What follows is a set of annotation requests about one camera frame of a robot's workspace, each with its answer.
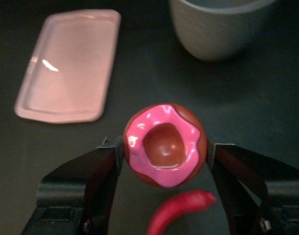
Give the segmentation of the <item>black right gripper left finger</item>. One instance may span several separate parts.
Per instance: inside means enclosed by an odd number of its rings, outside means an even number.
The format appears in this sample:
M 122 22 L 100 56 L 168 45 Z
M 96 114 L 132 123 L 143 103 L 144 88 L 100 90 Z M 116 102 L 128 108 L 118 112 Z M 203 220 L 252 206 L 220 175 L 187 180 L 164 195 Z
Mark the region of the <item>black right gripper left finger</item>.
M 123 139 L 106 139 L 51 171 L 38 185 L 38 206 L 22 235 L 108 235 L 123 160 Z

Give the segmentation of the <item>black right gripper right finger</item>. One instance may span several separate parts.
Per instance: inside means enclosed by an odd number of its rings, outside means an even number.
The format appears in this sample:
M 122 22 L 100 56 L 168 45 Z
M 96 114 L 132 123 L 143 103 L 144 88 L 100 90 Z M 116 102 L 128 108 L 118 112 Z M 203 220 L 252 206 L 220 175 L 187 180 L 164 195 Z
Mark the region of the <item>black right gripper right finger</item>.
M 299 170 L 231 143 L 208 143 L 207 165 L 231 235 L 299 235 Z

